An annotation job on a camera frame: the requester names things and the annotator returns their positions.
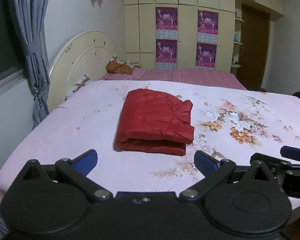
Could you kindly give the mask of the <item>pink floral quilt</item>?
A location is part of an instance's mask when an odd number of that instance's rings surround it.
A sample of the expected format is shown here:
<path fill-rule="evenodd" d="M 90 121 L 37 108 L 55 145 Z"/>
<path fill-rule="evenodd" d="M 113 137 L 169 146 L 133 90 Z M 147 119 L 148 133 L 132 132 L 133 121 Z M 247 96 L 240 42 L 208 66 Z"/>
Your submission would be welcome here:
<path fill-rule="evenodd" d="M 203 178 L 201 150 L 249 165 L 254 153 L 300 148 L 300 99 L 168 81 L 96 81 L 55 109 L 0 170 L 5 193 L 26 162 L 54 164 L 93 149 L 89 173 L 112 193 L 181 191 Z"/>

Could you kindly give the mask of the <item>upper right purple poster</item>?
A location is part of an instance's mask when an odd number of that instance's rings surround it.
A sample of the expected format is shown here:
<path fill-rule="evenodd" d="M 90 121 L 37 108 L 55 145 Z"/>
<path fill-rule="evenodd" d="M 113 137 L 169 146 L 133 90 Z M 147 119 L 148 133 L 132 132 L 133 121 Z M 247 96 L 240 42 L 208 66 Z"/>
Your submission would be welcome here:
<path fill-rule="evenodd" d="M 218 34 L 218 13 L 198 10 L 198 33 Z"/>

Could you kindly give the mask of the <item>cream round headboard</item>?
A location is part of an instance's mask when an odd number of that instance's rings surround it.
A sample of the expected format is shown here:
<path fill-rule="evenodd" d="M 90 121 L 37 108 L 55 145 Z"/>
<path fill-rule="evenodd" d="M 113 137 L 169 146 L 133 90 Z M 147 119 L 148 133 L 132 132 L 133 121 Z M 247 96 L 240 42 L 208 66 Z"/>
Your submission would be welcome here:
<path fill-rule="evenodd" d="M 100 31 L 85 31 L 73 37 L 57 54 L 50 66 L 49 111 L 65 101 L 70 89 L 84 75 L 97 81 L 106 74 L 106 65 L 113 56 L 124 60 L 110 37 Z"/>

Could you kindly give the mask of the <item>purple poster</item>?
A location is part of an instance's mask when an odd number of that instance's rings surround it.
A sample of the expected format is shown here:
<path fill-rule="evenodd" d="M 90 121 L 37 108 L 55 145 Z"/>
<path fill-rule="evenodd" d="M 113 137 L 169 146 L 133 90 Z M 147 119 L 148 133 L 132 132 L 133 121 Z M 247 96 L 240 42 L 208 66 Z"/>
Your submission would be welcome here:
<path fill-rule="evenodd" d="M 177 40 L 156 40 L 156 62 L 176 63 L 177 62 Z"/>
<path fill-rule="evenodd" d="M 157 30 L 177 30 L 178 8 L 156 7 L 155 22 Z"/>
<path fill-rule="evenodd" d="M 214 69 L 216 65 L 217 45 L 197 43 L 196 68 Z"/>
<path fill-rule="evenodd" d="M 218 34 L 218 13 L 198 10 L 198 33 Z"/>

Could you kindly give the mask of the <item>red down jacket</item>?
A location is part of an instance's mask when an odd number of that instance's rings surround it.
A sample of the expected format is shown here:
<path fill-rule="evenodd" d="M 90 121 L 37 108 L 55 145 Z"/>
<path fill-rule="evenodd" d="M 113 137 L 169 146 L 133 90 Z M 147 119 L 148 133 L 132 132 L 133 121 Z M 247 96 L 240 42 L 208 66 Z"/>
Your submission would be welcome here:
<path fill-rule="evenodd" d="M 116 145 L 125 151 L 185 156 L 194 140 L 193 103 L 150 89 L 130 91 L 120 114 Z"/>

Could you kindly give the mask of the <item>brown wooden door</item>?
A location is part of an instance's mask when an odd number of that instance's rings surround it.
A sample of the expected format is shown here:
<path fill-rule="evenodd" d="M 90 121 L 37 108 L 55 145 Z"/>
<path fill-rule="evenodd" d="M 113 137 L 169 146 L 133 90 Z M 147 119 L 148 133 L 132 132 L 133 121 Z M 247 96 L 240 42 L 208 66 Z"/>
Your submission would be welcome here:
<path fill-rule="evenodd" d="M 241 43 L 236 73 L 247 89 L 259 91 L 262 86 L 268 57 L 270 15 L 248 5 L 242 5 Z"/>

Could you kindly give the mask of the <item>cream wardrobe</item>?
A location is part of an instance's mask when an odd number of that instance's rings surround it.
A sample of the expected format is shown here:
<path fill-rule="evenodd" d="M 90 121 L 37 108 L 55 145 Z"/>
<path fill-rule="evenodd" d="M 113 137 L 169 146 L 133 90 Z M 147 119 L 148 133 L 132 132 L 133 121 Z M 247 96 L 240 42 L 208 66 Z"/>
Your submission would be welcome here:
<path fill-rule="evenodd" d="M 174 70 L 196 68 L 197 43 L 217 45 L 212 70 L 230 72 L 236 67 L 241 46 L 242 5 L 277 17 L 284 14 L 283 0 L 123 0 L 126 59 L 143 68 Z M 156 7 L 178 8 L 178 29 L 156 29 Z M 198 10 L 218 13 L 218 34 L 198 33 Z M 156 62 L 156 40 L 177 40 L 177 62 Z"/>

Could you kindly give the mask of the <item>lower right purple poster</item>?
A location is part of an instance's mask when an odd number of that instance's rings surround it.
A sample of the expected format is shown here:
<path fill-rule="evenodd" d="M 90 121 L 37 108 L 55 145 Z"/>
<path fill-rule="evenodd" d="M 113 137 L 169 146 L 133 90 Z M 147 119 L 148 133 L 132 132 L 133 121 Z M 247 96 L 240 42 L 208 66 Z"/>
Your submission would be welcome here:
<path fill-rule="evenodd" d="M 196 68 L 214 69 L 216 65 L 217 45 L 197 43 Z"/>

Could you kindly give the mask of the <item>grey blue curtain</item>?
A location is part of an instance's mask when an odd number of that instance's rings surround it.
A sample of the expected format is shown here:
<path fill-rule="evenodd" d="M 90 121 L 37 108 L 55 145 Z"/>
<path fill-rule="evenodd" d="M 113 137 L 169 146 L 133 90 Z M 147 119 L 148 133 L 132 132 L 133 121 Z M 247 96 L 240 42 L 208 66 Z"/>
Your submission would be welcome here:
<path fill-rule="evenodd" d="M 50 88 L 44 20 L 49 0 L 8 0 L 13 26 L 21 44 L 33 94 L 33 128 L 49 114 Z"/>

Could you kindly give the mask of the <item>pink checked bed sheet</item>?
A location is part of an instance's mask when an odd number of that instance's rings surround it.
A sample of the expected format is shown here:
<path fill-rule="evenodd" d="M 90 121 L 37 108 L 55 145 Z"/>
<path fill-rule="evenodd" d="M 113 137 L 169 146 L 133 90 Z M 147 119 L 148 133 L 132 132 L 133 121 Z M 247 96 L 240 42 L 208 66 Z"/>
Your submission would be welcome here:
<path fill-rule="evenodd" d="M 170 81 L 245 90 L 233 74 L 195 68 L 181 68 L 173 71 L 135 68 L 132 74 L 108 73 L 101 80 Z"/>

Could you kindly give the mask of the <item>lower left purple poster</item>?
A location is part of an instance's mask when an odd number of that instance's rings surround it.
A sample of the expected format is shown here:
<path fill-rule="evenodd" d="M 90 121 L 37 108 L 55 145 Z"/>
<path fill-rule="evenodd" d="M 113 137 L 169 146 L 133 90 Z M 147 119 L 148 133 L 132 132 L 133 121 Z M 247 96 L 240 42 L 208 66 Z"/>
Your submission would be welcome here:
<path fill-rule="evenodd" d="M 176 63 L 177 62 L 177 40 L 156 40 L 156 62 Z"/>

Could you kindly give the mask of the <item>orange patterned pillow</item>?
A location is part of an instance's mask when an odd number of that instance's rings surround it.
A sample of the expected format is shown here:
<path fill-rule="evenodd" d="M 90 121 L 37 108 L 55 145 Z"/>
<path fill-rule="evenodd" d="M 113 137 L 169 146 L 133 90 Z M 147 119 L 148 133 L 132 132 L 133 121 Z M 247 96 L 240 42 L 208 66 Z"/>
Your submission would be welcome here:
<path fill-rule="evenodd" d="M 114 55 L 106 65 L 106 71 L 110 74 L 132 75 L 135 68 L 136 66 L 130 64 L 129 62 L 122 61 L 116 55 Z"/>

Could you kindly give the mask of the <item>upper left purple poster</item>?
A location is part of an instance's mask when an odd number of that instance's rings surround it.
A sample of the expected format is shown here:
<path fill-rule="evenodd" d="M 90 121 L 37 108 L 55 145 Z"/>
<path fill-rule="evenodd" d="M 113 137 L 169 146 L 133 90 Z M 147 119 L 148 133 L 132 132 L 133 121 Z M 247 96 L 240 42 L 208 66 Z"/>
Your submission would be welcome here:
<path fill-rule="evenodd" d="M 157 30 L 177 30 L 178 8 L 156 7 L 155 22 Z"/>

